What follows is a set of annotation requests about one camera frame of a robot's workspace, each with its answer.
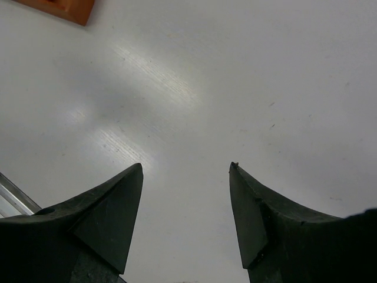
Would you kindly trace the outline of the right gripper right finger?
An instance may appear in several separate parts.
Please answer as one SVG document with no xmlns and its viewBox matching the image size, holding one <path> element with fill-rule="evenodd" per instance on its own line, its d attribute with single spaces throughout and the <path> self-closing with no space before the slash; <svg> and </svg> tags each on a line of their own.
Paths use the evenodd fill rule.
<svg viewBox="0 0 377 283">
<path fill-rule="evenodd" d="M 230 198 L 250 282 L 375 282 L 376 209 L 339 218 L 300 205 L 237 163 Z"/>
</svg>

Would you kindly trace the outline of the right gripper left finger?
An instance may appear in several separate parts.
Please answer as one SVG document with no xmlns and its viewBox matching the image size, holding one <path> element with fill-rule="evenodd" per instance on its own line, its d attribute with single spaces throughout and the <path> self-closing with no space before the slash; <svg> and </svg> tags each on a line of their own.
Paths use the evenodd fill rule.
<svg viewBox="0 0 377 283">
<path fill-rule="evenodd" d="M 121 282 L 143 187 L 136 163 L 32 215 L 1 220 L 2 282 Z"/>
</svg>

